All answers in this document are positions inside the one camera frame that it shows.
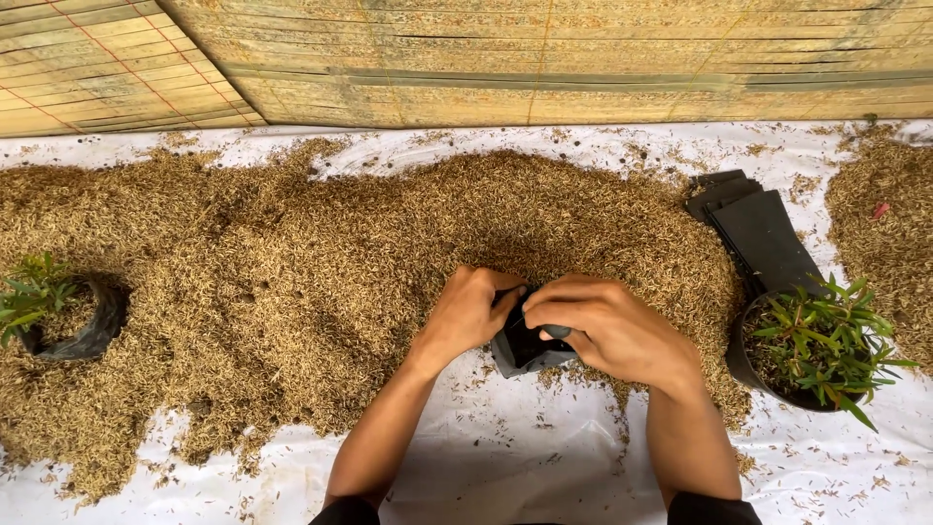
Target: person's right hand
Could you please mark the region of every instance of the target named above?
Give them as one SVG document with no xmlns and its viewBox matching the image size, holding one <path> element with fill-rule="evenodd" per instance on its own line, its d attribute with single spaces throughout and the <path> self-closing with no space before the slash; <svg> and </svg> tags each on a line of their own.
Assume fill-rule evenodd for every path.
<svg viewBox="0 0 933 525">
<path fill-rule="evenodd" d="M 564 341 L 583 362 L 613 377 L 669 394 L 703 384 L 699 350 L 621 281 L 564 276 L 531 294 L 523 308 L 528 328 L 572 328 Z M 543 330 L 540 337 L 551 339 Z"/>
</svg>

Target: black plant pot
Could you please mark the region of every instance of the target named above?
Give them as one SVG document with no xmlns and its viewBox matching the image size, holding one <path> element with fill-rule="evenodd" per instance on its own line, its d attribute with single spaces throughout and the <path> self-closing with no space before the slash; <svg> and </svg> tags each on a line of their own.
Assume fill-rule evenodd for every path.
<svg viewBox="0 0 933 525">
<path fill-rule="evenodd" d="M 88 324 L 74 336 L 51 346 L 42 344 L 42 327 L 33 324 L 28 332 L 14 329 L 22 345 L 40 359 L 71 361 L 94 359 L 107 350 L 110 341 L 126 324 L 130 294 L 122 288 L 105 285 L 93 277 L 84 279 L 97 299 L 97 307 Z"/>
<path fill-rule="evenodd" d="M 838 410 L 833 404 L 820 404 L 819 399 L 816 398 L 816 394 L 814 394 L 812 390 L 798 390 L 787 396 L 771 390 L 771 388 L 764 383 L 764 380 L 759 377 L 758 373 L 755 372 L 752 362 L 748 359 L 748 351 L 745 348 L 745 320 L 756 306 L 767 302 L 769 298 L 773 298 L 778 295 L 778 293 L 779 292 L 771 291 L 757 297 L 754 301 L 749 303 L 742 313 L 735 318 L 735 321 L 732 322 L 729 347 L 726 349 L 726 365 L 729 367 L 729 373 L 750 389 L 769 393 L 787 404 L 793 404 L 799 408 L 813 410 L 815 412 L 837 412 Z M 865 394 L 847 393 L 845 396 L 851 399 L 853 403 L 857 403 Z"/>
</svg>

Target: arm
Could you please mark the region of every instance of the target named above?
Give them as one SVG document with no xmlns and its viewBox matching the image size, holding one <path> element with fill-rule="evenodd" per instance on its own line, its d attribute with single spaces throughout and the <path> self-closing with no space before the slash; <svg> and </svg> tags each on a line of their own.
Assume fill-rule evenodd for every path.
<svg viewBox="0 0 933 525">
<path fill-rule="evenodd" d="M 378 509 L 395 481 L 438 375 L 454 358 L 490 340 L 525 289 L 524 279 L 461 266 L 447 281 L 405 361 L 343 442 L 324 507 L 357 496 Z M 498 290 L 514 289 L 495 305 Z"/>
<path fill-rule="evenodd" d="M 553 281 L 524 308 L 529 328 L 571 327 L 564 341 L 588 365 L 649 385 L 648 450 L 665 506 L 680 491 L 742 498 L 729 437 L 703 384 L 699 351 L 667 319 L 621 282 L 588 276 Z M 550 337 L 542 331 L 541 338 Z"/>
</svg>

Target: potted plant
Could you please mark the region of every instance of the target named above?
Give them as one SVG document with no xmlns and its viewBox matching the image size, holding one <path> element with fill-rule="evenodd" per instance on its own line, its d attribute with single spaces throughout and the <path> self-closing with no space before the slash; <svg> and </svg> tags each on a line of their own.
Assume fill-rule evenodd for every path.
<svg viewBox="0 0 933 525">
<path fill-rule="evenodd" d="M 878 432 L 857 402 L 900 379 L 889 366 L 919 366 L 890 359 L 891 323 L 869 308 L 874 292 L 861 278 L 844 289 L 820 277 L 826 290 L 815 296 L 796 292 L 766 293 L 732 325 L 726 364 L 733 377 L 750 388 L 808 410 L 851 412 Z"/>
<path fill-rule="evenodd" d="M 42 359 L 99 357 L 126 322 L 127 293 L 99 277 L 78 277 L 48 252 L 27 255 L 3 279 L 0 345 L 16 336 Z"/>
</svg>

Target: person's left hand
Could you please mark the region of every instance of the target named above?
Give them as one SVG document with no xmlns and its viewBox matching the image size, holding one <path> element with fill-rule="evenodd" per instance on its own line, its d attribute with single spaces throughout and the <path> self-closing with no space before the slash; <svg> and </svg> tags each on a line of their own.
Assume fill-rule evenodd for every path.
<svg viewBox="0 0 933 525">
<path fill-rule="evenodd" d="M 527 291 L 528 281 L 488 268 L 460 266 L 447 279 L 424 328 L 411 343 L 408 360 L 431 376 L 457 356 L 493 338 L 508 312 Z M 496 291 L 509 290 L 493 306 Z"/>
</svg>

